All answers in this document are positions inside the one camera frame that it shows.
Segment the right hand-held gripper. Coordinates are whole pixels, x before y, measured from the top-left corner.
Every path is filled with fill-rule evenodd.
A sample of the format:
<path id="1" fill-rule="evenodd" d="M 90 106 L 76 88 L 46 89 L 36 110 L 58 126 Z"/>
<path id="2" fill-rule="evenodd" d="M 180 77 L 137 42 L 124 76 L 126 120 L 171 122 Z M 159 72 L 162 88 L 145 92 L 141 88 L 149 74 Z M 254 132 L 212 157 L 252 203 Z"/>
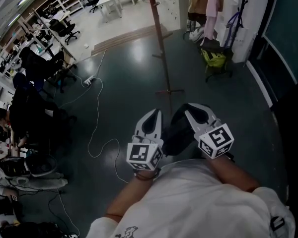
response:
<path id="1" fill-rule="evenodd" d="M 193 131 L 198 132 L 194 134 L 198 148 L 209 158 L 215 159 L 231 149 L 234 137 L 228 125 L 222 124 L 209 106 L 188 104 L 185 116 Z M 203 129 L 211 130 L 202 133 Z"/>

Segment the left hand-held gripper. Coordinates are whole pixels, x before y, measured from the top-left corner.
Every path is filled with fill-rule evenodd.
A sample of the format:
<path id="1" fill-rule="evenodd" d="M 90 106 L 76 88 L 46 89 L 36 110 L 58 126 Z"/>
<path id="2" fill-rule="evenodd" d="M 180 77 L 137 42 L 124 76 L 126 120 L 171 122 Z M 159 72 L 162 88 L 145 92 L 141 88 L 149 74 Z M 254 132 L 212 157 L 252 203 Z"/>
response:
<path id="1" fill-rule="evenodd" d="M 127 146 L 126 161 L 135 170 L 155 170 L 163 157 L 160 145 L 162 112 L 153 109 L 136 124 L 131 143 Z"/>

